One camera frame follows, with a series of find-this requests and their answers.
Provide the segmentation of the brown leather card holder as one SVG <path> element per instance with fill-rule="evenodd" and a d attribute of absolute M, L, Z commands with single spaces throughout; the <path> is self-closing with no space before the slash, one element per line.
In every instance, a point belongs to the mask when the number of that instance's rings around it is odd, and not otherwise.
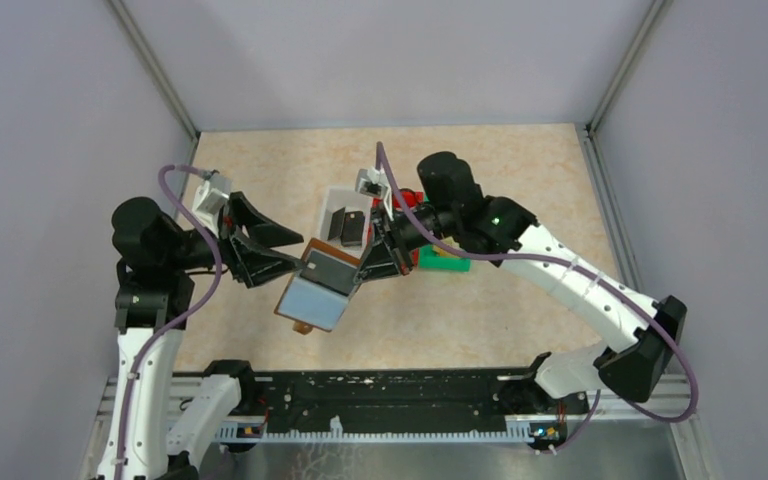
<path fill-rule="evenodd" d="M 300 335 L 308 335 L 314 330 L 333 331 L 359 289 L 359 284 L 355 281 L 357 287 L 353 295 L 344 297 L 303 279 L 300 274 L 306 266 L 307 253 L 311 250 L 327 251 L 333 254 L 341 252 L 343 255 L 351 256 L 316 238 L 311 239 L 307 244 L 301 257 L 303 268 L 291 276 L 274 309 L 277 316 L 291 320 L 292 330 Z"/>

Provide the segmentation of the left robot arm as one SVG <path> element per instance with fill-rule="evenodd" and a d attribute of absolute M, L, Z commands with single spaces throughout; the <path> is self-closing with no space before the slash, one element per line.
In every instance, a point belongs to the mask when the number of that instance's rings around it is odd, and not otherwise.
<path fill-rule="evenodd" d="M 134 197 L 111 219 L 119 252 L 115 327 L 119 370 L 100 479 L 195 479 L 225 418 L 261 397 L 251 365 L 215 360 L 198 393 L 171 421 L 170 393 L 188 318 L 200 307 L 194 273 L 229 273 L 255 288 L 301 267 L 284 253 L 302 236 L 258 212 L 240 192 L 220 199 L 205 223 L 180 227 L 157 203 Z"/>

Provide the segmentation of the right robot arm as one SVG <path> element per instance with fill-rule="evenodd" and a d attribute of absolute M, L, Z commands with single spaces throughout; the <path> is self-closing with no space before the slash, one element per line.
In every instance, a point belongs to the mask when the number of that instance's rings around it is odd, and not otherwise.
<path fill-rule="evenodd" d="M 417 174 L 425 199 L 410 206 L 384 150 L 377 150 L 375 167 L 358 172 L 356 191 L 379 203 L 370 214 L 371 237 L 356 283 L 407 275 L 415 251 L 452 239 L 461 257 L 529 280 L 599 335 L 593 346 L 535 361 L 532 380 L 540 395 L 558 399 L 607 389 L 635 404 L 649 400 L 675 355 L 687 313 L 682 301 L 655 300 L 600 271 L 514 200 L 484 194 L 469 164 L 453 152 L 427 156 Z"/>

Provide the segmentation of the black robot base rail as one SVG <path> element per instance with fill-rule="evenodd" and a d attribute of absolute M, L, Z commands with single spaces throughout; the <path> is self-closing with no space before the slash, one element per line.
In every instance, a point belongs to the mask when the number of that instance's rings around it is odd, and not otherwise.
<path fill-rule="evenodd" d="M 259 442 L 511 442 L 562 444 L 584 393 L 553 399 L 530 367 L 273 371 L 255 374 L 216 439 Z"/>

